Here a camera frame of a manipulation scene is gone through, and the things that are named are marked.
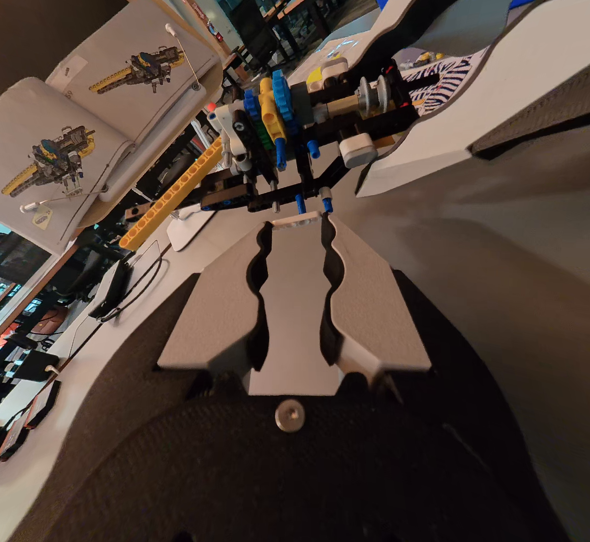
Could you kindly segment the partly built lego model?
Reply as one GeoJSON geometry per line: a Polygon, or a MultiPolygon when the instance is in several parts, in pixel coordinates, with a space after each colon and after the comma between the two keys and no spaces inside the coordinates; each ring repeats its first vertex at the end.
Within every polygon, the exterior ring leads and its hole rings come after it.
{"type": "Polygon", "coordinates": [[[251,213],[321,199],[333,212],[332,188],[350,169],[370,164],[378,148],[418,118],[410,93],[439,82],[439,74],[406,81],[394,60],[375,81],[352,87],[348,63],[337,58],[321,69],[323,87],[289,85],[281,70],[260,81],[230,107],[228,124],[214,143],[147,207],[119,247],[137,251],[180,207],[203,212],[246,207],[251,213]]]}

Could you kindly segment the lego instruction booklet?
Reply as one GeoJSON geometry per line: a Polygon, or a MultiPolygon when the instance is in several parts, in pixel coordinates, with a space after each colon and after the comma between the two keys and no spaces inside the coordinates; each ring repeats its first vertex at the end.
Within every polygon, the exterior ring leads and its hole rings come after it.
{"type": "Polygon", "coordinates": [[[195,117],[221,61],[134,0],[60,62],[1,95],[1,224],[54,255],[116,204],[195,117]]]}

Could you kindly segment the black charger device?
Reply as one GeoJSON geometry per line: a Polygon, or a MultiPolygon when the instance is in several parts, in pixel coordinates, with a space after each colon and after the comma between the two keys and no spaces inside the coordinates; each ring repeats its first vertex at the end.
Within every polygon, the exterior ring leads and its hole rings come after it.
{"type": "Polygon", "coordinates": [[[129,264],[121,259],[106,272],[92,302],[88,305],[88,317],[106,317],[119,305],[126,293],[131,270],[129,264]]]}

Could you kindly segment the zebra striped sticker sheet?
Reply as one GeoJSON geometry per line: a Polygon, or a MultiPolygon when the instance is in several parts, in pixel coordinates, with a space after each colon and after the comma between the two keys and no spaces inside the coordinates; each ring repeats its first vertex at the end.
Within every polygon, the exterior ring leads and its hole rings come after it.
{"type": "Polygon", "coordinates": [[[435,63],[401,72],[406,81],[418,81],[432,74],[439,75],[438,82],[409,92],[419,117],[425,117],[442,108],[469,79],[483,54],[483,51],[479,51],[462,57],[446,57],[435,63]]]}

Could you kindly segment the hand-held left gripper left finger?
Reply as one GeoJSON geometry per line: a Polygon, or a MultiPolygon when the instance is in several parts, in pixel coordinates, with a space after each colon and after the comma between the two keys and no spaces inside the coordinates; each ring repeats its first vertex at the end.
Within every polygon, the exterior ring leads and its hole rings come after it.
{"type": "Polygon", "coordinates": [[[199,274],[162,353],[164,371],[232,374],[248,393],[253,370],[269,350],[269,326],[261,288],[269,277],[273,225],[258,223],[199,274]]]}

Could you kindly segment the small white lego beam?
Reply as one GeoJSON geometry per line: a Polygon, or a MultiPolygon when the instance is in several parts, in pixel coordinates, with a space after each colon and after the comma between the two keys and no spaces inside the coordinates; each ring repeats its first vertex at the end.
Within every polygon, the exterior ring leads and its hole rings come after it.
{"type": "Polygon", "coordinates": [[[274,231],[279,231],[290,228],[302,228],[321,222],[321,220],[322,213],[319,211],[314,211],[274,220],[271,222],[271,224],[274,231]]]}

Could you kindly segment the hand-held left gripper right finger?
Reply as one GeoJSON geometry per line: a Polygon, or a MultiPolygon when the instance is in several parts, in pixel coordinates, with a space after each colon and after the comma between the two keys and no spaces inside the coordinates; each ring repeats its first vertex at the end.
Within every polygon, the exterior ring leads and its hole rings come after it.
{"type": "Polygon", "coordinates": [[[323,214],[323,273],[330,287],[320,348],[329,366],[369,385],[389,372],[425,374],[432,362],[390,264],[334,214],[323,214]]]}

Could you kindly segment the paper sheet with yellow note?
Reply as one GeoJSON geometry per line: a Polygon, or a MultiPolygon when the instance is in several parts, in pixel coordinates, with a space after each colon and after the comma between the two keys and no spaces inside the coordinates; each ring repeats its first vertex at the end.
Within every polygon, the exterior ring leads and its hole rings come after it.
{"type": "Polygon", "coordinates": [[[318,47],[287,77],[289,86],[301,82],[306,83],[309,73],[316,67],[321,67],[326,61],[343,58],[346,59],[349,66],[352,66],[362,55],[366,46],[370,44],[370,41],[371,32],[369,30],[326,41],[322,47],[318,47]]]}

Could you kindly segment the black office chair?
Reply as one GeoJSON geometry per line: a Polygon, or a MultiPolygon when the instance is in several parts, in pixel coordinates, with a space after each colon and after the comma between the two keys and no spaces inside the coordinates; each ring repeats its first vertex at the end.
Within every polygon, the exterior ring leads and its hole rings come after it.
{"type": "Polygon", "coordinates": [[[244,46],[238,55],[243,59],[246,54],[251,56],[250,62],[244,60],[244,63],[252,74],[268,70],[269,61],[276,51],[284,57],[284,62],[279,63],[279,66],[299,58],[300,48],[288,28],[277,22],[275,27],[280,35],[276,36],[273,25],[265,21],[256,0],[240,0],[227,16],[244,46]]]}

